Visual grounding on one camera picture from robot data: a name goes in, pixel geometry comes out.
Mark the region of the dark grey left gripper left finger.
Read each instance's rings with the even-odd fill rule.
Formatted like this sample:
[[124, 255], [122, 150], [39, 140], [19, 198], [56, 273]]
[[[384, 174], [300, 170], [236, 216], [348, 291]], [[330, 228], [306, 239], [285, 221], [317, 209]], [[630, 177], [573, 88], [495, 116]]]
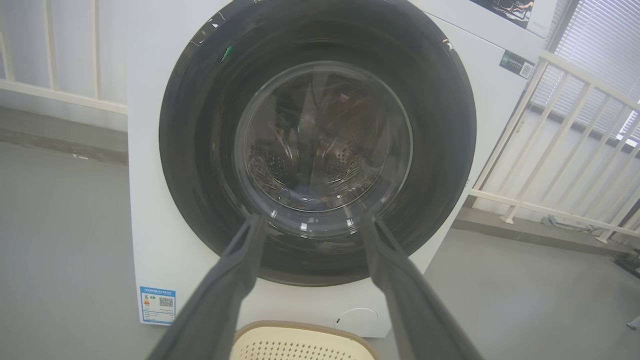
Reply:
[[228, 360], [242, 301], [261, 268], [267, 221], [252, 214], [204, 276], [149, 360]]

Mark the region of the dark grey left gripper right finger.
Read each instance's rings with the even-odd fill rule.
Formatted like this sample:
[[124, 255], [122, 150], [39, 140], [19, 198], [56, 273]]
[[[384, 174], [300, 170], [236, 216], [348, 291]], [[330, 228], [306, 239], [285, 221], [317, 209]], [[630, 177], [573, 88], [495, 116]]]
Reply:
[[386, 299], [400, 358], [482, 360], [480, 351], [384, 221], [372, 212], [365, 212], [360, 232], [369, 275]]

